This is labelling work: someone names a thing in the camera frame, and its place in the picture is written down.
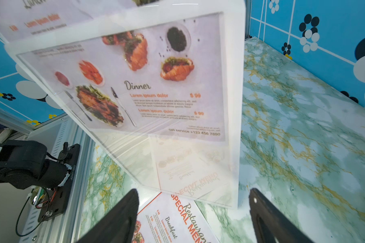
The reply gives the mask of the white narrow rack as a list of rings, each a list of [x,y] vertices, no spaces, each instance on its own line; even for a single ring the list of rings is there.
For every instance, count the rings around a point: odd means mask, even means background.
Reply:
[[[7,53],[129,174],[238,206],[243,1],[68,1]]]

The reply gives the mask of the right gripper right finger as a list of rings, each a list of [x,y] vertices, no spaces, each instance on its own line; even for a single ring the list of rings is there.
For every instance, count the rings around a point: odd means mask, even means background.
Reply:
[[[258,189],[249,193],[250,215],[258,243],[311,243]]]

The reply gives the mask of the restaurant menu sheet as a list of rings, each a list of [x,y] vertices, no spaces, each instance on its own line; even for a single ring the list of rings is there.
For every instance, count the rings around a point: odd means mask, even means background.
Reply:
[[[45,36],[18,58],[96,136],[225,142],[222,22],[172,1],[0,1],[9,42]]]
[[[133,243],[218,243],[193,200],[159,193],[138,212]]]

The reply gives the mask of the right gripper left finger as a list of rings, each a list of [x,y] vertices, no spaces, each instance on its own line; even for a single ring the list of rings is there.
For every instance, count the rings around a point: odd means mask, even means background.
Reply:
[[[130,243],[139,207],[136,189],[130,190],[79,243]]]

